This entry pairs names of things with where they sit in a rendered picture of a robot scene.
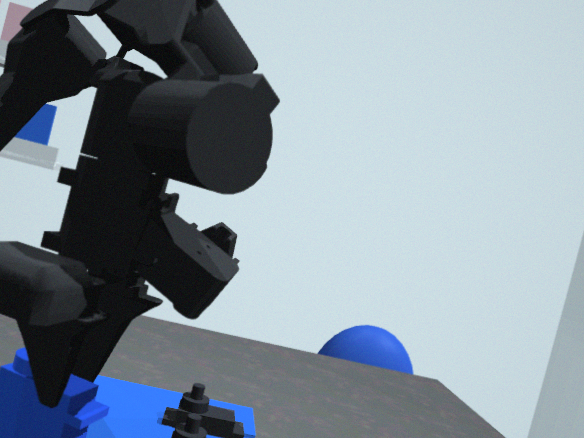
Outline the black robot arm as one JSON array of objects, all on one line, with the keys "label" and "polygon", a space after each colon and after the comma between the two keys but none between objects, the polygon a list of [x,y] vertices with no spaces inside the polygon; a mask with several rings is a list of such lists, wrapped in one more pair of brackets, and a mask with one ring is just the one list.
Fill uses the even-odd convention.
[{"label": "black robot arm", "polygon": [[[106,51],[76,18],[97,14]],[[48,102],[96,89],[80,153],[219,194],[267,169],[280,99],[217,0],[47,0],[20,21],[0,76],[0,152]],[[166,78],[124,59],[135,49]],[[138,274],[197,319],[239,271],[237,234],[175,213],[178,193],[136,208],[107,272]],[[119,271],[118,271],[118,270]]]}]

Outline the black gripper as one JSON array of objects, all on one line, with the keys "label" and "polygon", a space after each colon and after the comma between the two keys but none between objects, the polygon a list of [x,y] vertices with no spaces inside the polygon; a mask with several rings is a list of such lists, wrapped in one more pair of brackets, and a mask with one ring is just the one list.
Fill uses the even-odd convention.
[{"label": "black gripper", "polygon": [[0,314],[17,320],[41,404],[56,407],[71,374],[94,383],[130,323],[163,303],[137,262],[127,280],[106,269],[136,208],[168,199],[168,180],[79,154],[60,166],[56,182],[71,187],[40,246],[58,254],[0,241]]}]

